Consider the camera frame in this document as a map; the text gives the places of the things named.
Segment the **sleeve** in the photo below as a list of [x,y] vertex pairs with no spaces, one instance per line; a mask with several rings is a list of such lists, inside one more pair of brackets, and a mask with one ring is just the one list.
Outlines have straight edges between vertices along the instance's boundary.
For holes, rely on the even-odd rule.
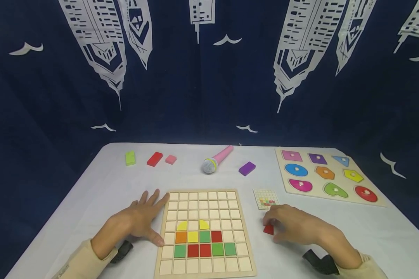
[[118,250],[114,248],[100,260],[92,249],[90,239],[83,241],[53,279],[96,279],[116,253]]
[[357,269],[344,269],[337,265],[342,279],[388,279],[383,270],[377,265],[371,256],[363,255],[360,253],[362,258],[362,265]]

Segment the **red circle piece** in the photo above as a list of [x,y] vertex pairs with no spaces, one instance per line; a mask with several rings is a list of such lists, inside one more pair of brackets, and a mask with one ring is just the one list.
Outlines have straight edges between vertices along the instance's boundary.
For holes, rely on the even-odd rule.
[[359,197],[361,197],[363,200],[367,200],[371,203],[377,202],[376,194],[374,194],[374,192],[369,190],[368,188],[363,186],[356,186],[354,190],[357,193],[357,195],[359,195]]

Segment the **shape puzzle board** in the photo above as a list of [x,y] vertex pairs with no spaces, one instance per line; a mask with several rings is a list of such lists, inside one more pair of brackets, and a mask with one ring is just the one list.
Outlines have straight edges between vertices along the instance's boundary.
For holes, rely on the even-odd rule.
[[256,276],[235,189],[170,191],[154,279]]
[[287,193],[386,207],[351,157],[275,149]]
[[270,206],[279,204],[275,191],[253,190],[253,193],[255,194],[256,203],[258,204],[259,209],[269,210]]

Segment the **dark blue backdrop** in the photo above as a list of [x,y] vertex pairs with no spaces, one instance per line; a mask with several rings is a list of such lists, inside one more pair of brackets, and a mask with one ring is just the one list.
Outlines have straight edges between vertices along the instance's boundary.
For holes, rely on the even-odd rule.
[[[120,111],[58,1],[1,0],[0,278],[112,141],[335,147],[419,228],[419,62],[409,60],[419,57],[419,38],[393,54],[415,4],[378,0],[335,76],[337,30],[277,114],[273,64],[289,1],[216,0],[216,21],[200,26],[198,45],[188,1],[150,0],[153,50],[147,70],[126,51]],[[225,34],[242,41],[213,46]],[[9,55],[24,42],[44,50]],[[90,129],[104,123],[116,132]],[[236,128],[247,125],[258,133]]]

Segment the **blue circle piece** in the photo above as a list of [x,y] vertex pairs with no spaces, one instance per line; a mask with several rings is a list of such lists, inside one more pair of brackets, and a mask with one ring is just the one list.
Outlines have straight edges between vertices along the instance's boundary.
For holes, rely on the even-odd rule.
[[284,168],[294,176],[307,176],[309,174],[305,167],[297,164],[287,164]]

